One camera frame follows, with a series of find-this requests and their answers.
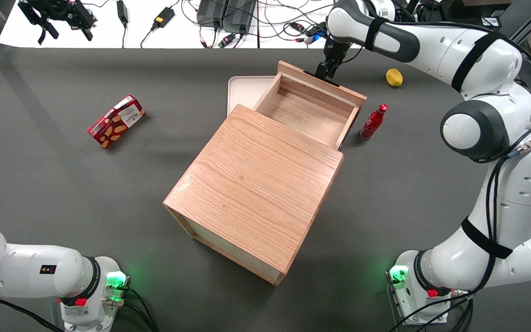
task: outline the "wooden box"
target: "wooden box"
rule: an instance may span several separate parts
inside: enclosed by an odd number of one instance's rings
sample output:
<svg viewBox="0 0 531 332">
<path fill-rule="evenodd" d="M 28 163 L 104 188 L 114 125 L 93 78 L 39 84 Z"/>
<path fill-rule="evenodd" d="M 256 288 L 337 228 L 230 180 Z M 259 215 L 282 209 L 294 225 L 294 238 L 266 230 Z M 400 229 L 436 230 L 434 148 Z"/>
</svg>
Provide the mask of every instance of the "wooden box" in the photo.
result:
<svg viewBox="0 0 531 332">
<path fill-rule="evenodd" d="M 237 105 L 164 200 L 195 239 L 278 285 L 339 170 L 366 97 L 280 61 L 252 111 Z"/>
</svg>

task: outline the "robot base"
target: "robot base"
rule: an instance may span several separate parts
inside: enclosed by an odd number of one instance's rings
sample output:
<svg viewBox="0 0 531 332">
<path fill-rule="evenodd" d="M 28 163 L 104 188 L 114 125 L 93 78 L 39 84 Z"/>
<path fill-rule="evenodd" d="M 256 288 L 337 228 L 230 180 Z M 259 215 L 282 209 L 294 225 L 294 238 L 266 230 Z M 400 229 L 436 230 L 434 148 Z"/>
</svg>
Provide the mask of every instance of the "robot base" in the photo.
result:
<svg viewBox="0 0 531 332">
<path fill-rule="evenodd" d="M 120 271 L 118 263 L 112 258 L 96 257 L 100 265 L 100 283 L 85 307 L 67 307 L 61 303 L 61 313 L 68 332 L 109 332 L 114 324 L 118 307 L 103 305 L 104 299 L 124 299 L 122 290 L 115 290 L 106 285 L 108 273 Z"/>
<path fill-rule="evenodd" d="M 415 273 L 413 272 L 413 261 L 417 256 L 418 251 L 409 250 L 401 254 L 395 263 L 395 267 L 407 267 L 407 273 L 404 274 L 404 280 L 398 284 L 392 284 L 393 300 L 396 303 L 396 307 L 401 315 L 401 319 L 410 315 L 413 311 L 423 307 L 424 305 L 450 298 L 451 294 L 447 296 L 437 296 L 430 298 L 427 296 L 427 291 L 424 290 L 417 281 Z M 386 274 L 389 282 L 392 282 L 392 277 L 389 273 Z M 450 302 L 444 302 L 436 305 L 432 305 L 422 311 L 419 311 L 416 315 L 405 321 L 405 325 L 422 325 L 428 321 L 434 319 L 440 313 L 449 309 Z M 444 324 L 448 321 L 448 314 L 441 315 L 440 318 L 434 320 L 432 324 Z"/>
</svg>

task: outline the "green led light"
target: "green led light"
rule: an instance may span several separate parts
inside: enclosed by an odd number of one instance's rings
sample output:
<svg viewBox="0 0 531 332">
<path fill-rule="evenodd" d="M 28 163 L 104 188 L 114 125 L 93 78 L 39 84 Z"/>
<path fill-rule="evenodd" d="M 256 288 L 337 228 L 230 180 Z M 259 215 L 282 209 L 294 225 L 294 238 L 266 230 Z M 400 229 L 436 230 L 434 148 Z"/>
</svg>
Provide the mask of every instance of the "green led light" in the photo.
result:
<svg viewBox="0 0 531 332">
<path fill-rule="evenodd" d="M 389 271 L 392 281 L 395 283 L 404 282 L 405 278 L 409 274 L 409 268 L 404 265 L 395 265 Z"/>
<path fill-rule="evenodd" d="M 122 271 L 115 271 L 106 275 L 106 285 L 122 287 L 126 284 L 126 275 Z"/>
</svg>

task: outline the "red cookie box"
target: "red cookie box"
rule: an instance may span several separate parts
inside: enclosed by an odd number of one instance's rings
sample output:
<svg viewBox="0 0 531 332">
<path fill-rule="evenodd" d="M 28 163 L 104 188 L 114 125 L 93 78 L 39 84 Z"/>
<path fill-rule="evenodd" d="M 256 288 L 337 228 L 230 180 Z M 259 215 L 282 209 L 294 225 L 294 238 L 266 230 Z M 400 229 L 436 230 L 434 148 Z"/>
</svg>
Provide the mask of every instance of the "red cookie box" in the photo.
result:
<svg viewBox="0 0 531 332">
<path fill-rule="evenodd" d="M 120 103 L 87 128 L 87 134 L 90 134 L 102 148 L 108 149 L 143 115 L 145 115 L 145 110 L 139 101 L 133 95 L 128 94 Z"/>
</svg>

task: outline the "bottle cap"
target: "bottle cap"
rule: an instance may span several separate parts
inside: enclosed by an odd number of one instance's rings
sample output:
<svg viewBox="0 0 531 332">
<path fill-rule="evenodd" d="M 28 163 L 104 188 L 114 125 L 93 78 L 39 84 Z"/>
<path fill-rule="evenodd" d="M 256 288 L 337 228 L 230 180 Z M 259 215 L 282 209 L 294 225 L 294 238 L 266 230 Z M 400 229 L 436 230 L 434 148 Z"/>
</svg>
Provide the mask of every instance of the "bottle cap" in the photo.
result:
<svg viewBox="0 0 531 332">
<path fill-rule="evenodd" d="M 386 111 L 388 111 L 388 105 L 380 104 L 380 106 L 378 107 L 378 113 L 384 114 Z"/>
</svg>

